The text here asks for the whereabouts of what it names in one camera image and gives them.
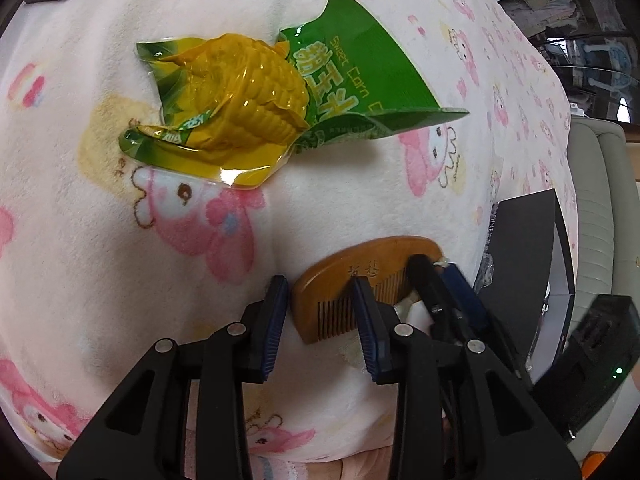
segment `bed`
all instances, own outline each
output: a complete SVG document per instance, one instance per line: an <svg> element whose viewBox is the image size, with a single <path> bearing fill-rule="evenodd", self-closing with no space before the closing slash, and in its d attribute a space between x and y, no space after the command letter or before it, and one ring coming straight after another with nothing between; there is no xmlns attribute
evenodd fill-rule
<svg viewBox="0 0 640 480"><path fill-rule="evenodd" d="M0 406L41 460L64 456L157 339L204 338L271 275L293 282L348 246L429 237L472 280L492 204L553 187L577 269L570 110L540 54L495 0L358 1L469 117L297 155L252 192L119 152L123 130L159 113L134 44L229 31L273 43L326 0L18 11L0 39ZM269 383L246 391L252 454L324 462L392 442L396 390L350 358L353 337L306 346L286 322Z"/></svg>

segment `comb teeth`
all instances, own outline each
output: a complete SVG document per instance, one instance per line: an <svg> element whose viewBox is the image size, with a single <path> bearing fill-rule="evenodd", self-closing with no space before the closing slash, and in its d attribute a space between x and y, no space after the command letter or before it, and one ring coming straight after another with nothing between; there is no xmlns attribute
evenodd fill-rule
<svg viewBox="0 0 640 480"><path fill-rule="evenodd" d="M377 301L395 305L412 291L406 267L378 283L373 289ZM329 339L356 329L351 297L318 301L318 339Z"/></svg>
<svg viewBox="0 0 640 480"><path fill-rule="evenodd" d="M318 301L318 339L329 339L355 328L351 298Z"/></svg>

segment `black robotic claw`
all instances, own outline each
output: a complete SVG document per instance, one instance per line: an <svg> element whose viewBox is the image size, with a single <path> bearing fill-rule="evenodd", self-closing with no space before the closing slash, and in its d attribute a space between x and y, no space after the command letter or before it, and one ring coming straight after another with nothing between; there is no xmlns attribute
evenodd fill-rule
<svg viewBox="0 0 640 480"><path fill-rule="evenodd" d="M351 283L367 370L378 384L399 385L389 478L579 480L577 462L527 385L466 322L461 310L474 308L478 326L492 326L480 306L459 304L469 291L450 290L426 256L412 257L409 277L433 314L433 338L376 302L366 278Z"/></svg>
<svg viewBox="0 0 640 480"><path fill-rule="evenodd" d="M58 480L182 480L191 381L200 380L196 427L199 479L252 478L242 382L273 370L289 288L275 276L265 300L209 339L161 339L98 410L58 469Z"/></svg>

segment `gray sofa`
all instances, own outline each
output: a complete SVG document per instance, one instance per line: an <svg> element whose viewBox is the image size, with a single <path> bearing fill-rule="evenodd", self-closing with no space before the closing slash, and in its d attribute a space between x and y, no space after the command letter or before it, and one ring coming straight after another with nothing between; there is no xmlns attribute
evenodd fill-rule
<svg viewBox="0 0 640 480"><path fill-rule="evenodd" d="M597 294L631 296L640 307L640 199L618 124L572 118L567 157L578 205L573 330ZM578 460L592 449L617 399L618 393L569 444Z"/></svg>

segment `sofa cushion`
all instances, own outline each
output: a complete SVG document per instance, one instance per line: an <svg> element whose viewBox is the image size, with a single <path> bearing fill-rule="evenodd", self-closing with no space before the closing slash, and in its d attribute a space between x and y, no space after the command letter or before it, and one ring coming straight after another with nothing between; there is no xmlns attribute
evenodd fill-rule
<svg viewBox="0 0 640 480"><path fill-rule="evenodd" d="M572 123L567 158L578 206L578 273L572 332L597 294L611 294L614 230L607 167L598 136L586 124Z"/></svg>
<svg viewBox="0 0 640 480"><path fill-rule="evenodd" d="M607 167L614 223L612 294L631 296L640 308L640 199L626 145L613 133L598 136Z"/></svg>

